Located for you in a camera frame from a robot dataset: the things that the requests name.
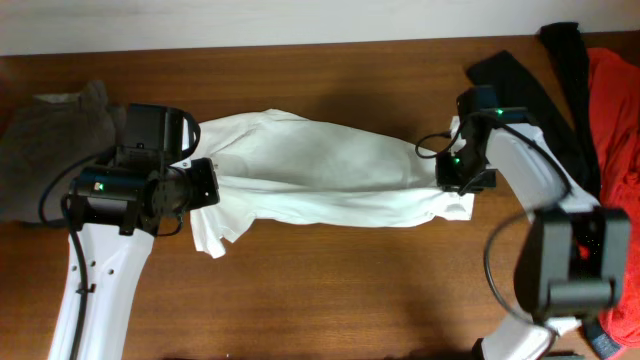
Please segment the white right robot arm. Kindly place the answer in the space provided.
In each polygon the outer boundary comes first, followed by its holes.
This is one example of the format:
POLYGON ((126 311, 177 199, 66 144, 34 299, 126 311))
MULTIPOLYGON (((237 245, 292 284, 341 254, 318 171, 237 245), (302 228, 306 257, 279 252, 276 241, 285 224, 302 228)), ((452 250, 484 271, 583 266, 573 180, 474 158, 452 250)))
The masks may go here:
POLYGON ((522 210, 489 235, 485 278, 507 315, 474 344, 483 360, 549 359, 556 341, 617 305, 631 236, 628 215, 583 190, 548 148, 540 128, 520 109, 485 109, 452 120, 450 143, 436 159, 438 186, 477 193, 501 173, 522 210), (531 224, 513 275, 516 302, 499 292, 492 248, 507 227, 531 224))

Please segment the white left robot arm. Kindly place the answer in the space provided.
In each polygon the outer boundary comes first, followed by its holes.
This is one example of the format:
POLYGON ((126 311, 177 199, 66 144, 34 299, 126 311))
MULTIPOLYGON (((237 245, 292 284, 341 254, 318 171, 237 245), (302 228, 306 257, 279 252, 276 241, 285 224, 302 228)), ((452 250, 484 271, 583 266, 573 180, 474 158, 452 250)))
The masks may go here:
POLYGON ((69 265, 49 358, 121 358, 137 284, 161 222, 218 201, 207 158, 185 167, 85 168, 61 200, 69 265))

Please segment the white polo shirt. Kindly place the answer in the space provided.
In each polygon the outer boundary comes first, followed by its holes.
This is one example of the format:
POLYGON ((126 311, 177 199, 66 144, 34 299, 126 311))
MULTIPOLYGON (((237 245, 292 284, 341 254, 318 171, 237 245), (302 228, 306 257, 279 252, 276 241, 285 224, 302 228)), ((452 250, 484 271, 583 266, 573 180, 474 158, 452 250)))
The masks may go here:
POLYGON ((431 151, 397 138, 276 109, 200 128, 192 157, 211 160, 220 201, 190 223, 196 250, 212 258, 258 219, 403 228, 472 217, 473 195, 440 190, 431 151))

